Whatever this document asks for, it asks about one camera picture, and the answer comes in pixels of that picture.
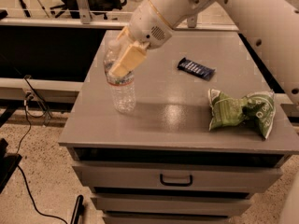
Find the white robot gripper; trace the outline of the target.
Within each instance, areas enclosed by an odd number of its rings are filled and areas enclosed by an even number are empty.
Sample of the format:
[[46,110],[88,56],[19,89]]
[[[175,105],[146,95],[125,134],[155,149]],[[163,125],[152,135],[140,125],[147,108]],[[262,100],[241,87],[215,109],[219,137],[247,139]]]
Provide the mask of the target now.
[[109,70],[113,77],[125,77],[147,57],[147,50],[140,43],[147,43],[149,49],[161,47],[173,34],[172,28],[164,20],[150,0],[144,0],[133,12],[129,27],[125,26],[117,36],[121,44],[128,45]]

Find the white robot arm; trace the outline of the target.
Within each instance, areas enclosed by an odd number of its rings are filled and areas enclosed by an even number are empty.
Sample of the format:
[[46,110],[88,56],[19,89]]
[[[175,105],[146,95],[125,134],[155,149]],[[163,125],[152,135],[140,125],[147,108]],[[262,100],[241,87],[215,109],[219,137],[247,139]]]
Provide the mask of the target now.
[[218,3],[293,103],[299,104],[299,13],[285,0],[144,0],[117,39],[109,74],[124,77],[161,47],[182,21]]

